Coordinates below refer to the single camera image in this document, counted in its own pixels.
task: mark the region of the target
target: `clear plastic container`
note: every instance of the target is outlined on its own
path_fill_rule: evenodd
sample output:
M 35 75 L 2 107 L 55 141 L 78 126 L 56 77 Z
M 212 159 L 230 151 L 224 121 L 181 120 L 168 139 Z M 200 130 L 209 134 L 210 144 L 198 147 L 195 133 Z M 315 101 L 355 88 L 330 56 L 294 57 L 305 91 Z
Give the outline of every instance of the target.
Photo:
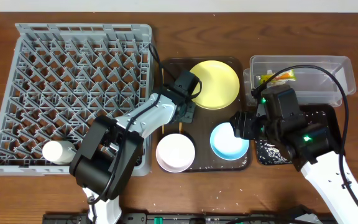
M 248 106 L 256 106 L 257 102 L 251 96 L 251 89 L 260 85 L 261 75 L 268 70 L 273 73 L 293 65 L 316 65 L 333 74 L 346 95 L 356 92 L 356 82 L 352 64 L 345 56 L 317 55 L 257 55 L 250 59 L 250 69 L 244 70 L 244 84 Z M 329 76 L 312 68 L 294 69 L 296 81 L 287 81 L 296 92 L 300 105 L 327 103 L 340 106 L 342 96 L 336 84 Z

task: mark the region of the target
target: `white cylinder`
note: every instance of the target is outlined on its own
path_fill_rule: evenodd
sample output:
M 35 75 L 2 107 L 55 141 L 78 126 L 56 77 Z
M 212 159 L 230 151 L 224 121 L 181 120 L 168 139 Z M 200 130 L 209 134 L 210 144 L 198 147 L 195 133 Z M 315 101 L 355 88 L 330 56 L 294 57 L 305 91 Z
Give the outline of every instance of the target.
M 42 148 L 44 158 L 54 164 L 69 164 L 75 156 L 75 146 L 69 141 L 49 141 Z

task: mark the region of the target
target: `blue bowl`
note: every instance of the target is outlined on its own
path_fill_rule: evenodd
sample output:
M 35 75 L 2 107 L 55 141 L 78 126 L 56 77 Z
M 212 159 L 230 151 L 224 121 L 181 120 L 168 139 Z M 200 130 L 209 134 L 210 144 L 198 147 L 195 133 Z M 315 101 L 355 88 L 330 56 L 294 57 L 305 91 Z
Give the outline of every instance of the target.
M 240 159 L 249 148 L 249 140 L 236 138 L 230 123 L 216 126 L 211 133 L 209 143 L 215 154 L 227 161 Z

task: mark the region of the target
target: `wire grid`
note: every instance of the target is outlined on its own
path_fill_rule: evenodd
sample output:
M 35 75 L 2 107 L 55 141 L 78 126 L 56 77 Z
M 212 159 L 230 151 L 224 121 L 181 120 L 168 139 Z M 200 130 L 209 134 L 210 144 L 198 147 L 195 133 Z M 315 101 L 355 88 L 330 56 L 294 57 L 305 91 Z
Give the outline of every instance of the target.
M 0 133 L 0 165 L 50 165 L 42 157 L 46 142 L 67 140 L 79 148 L 97 116 L 121 116 L 144 103 L 148 44 L 22 39 Z

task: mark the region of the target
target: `black tray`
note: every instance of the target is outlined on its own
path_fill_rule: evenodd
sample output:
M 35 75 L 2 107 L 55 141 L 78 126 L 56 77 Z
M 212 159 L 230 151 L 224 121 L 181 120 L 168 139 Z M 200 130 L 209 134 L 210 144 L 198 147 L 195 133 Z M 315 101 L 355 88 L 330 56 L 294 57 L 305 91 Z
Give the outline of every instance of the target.
M 305 113 L 306 121 L 315 124 L 320 123 L 326 125 L 334 139 L 341 144 L 341 132 L 339 130 L 336 119 L 335 110 L 330 105 L 303 105 L 300 109 Z M 263 165 L 282 165 L 292 164 L 291 161 L 284 159 L 280 155 L 278 149 L 273 144 L 266 140 L 259 140 L 256 142 L 256 155 L 258 161 Z
M 167 70 L 171 71 L 174 77 L 177 77 L 183 69 L 190 71 L 196 64 L 206 60 L 217 60 L 232 67 L 239 77 L 240 91 L 233 103 L 223 109 L 207 110 L 197 106 L 193 122 L 191 124 L 183 123 L 183 134 L 193 141 L 196 148 L 194 162 L 184 172 L 244 170 L 251 163 L 251 146 L 249 146 L 247 153 L 240 159 L 227 161 L 218 157 L 209 145 L 209 137 L 212 130 L 217 125 L 228 122 L 229 118 L 233 116 L 236 111 L 245 108 L 245 98 L 243 97 L 244 94 L 242 94 L 244 93 L 244 79 L 242 77 L 242 66 L 240 61 L 233 57 L 173 58 L 163 61 L 163 64 Z M 172 81 L 170 76 L 164 71 L 164 83 L 170 83 Z M 162 137 L 171 133 L 178 133 L 179 124 L 165 125 L 164 129 L 165 131 Z

